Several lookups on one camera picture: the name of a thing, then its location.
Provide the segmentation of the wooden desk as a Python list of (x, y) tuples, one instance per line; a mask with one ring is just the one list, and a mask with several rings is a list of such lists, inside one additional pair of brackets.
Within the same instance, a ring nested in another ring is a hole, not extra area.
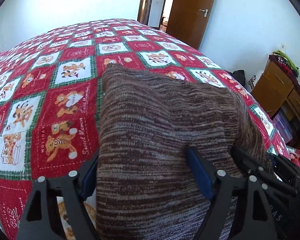
[(300, 150), (300, 85), (292, 71), (269, 55), (251, 94), (271, 120), (279, 109), (283, 111), (293, 130), (293, 139), (287, 144)]

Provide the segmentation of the red patchwork bear bedspread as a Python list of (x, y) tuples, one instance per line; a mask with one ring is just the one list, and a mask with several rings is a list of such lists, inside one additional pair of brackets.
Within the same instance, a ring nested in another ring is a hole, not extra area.
[[(65, 176), (100, 155), (102, 75), (109, 64), (232, 90), (267, 154), (300, 167), (300, 150), (288, 147), (252, 95), (198, 50), (134, 20), (61, 27), (0, 53), (0, 232), (8, 239), (17, 239), (36, 179)], [(236, 204), (233, 198), (219, 239), (229, 239)], [(84, 205), (97, 231), (96, 189)]]

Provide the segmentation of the brown wooden door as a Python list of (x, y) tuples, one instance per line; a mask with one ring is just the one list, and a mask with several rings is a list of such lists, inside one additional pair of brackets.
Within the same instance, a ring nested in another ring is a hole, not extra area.
[(214, 0), (173, 0), (166, 33), (198, 49)]

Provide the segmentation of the green folded cloth on desk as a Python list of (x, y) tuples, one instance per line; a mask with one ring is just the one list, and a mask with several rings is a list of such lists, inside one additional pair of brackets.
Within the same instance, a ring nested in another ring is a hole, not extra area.
[(299, 77), (299, 68), (293, 63), (293, 61), (281, 50), (276, 50), (272, 52), (272, 54), (276, 57), (277, 61), (286, 67), (288, 67), (294, 76)]

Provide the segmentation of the dark clothes pile on floor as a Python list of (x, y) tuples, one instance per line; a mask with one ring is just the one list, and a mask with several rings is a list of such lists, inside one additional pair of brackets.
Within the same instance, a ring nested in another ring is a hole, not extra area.
[(232, 72), (232, 77), (243, 87), (245, 86), (245, 72), (244, 70), (236, 70), (234, 72)]

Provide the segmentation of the brown striped knit garment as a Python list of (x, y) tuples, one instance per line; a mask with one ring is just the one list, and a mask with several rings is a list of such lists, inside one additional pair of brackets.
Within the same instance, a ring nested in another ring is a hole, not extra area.
[(209, 201), (186, 164), (194, 146), (233, 176), (246, 150), (272, 165), (241, 96), (228, 88), (109, 64), (102, 75), (96, 227), (101, 239), (192, 239)]

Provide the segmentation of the pink storage box under desk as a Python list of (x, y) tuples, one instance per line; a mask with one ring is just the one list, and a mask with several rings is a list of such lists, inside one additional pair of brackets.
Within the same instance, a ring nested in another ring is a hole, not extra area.
[(293, 139), (293, 130), (290, 126), (290, 123), (283, 111), (280, 109), (273, 117), (273, 123), (279, 131), (281, 137), (284, 139), (285, 143), (288, 143)]

